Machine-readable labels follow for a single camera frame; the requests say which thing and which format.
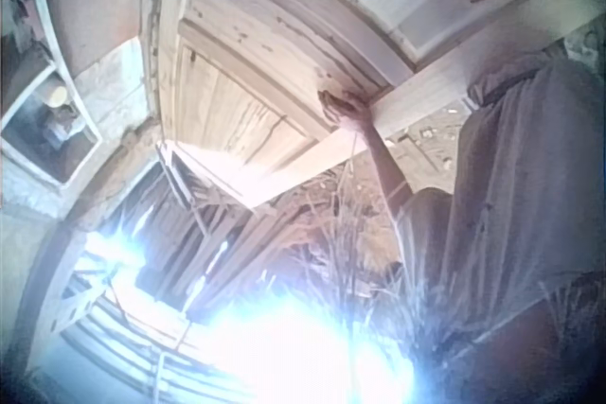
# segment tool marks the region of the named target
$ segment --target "wooden structure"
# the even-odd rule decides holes
[[[487,59],[538,51],[602,0],[162,0],[169,148],[248,207],[363,145],[316,92],[364,95],[383,136],[466,95]]]

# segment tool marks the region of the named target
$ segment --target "sunlight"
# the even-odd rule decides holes
[[[148,218],[150,217],[150,215],[152,214],[153,211],[153,204],[150,206],[150,208],[148,208],[146,210],[146,212],[141,215],[141,218],[139,218],[136,222],[136,225],[134,226],[133,229],[133,233],[131,234],[131,237],[135,237],[137,235],[137,233],[143,229],[143,226],[145,226],[145,223],[147,222]]]
[[[84,249],[91,255],[98,255],[135,269],[142,269],[146,264],[143,252],[120,233],[106,238],[99,232],[89,232]]]
[[[347,334],[294,299],[254,313],[230,308],[211,325],[209,344],[215,366],[250,386],[260,403],[351,401]],[[357,402],[396,404],[410,396],[410,361],[392,368],[378,345],[362,340],[353,355]]]

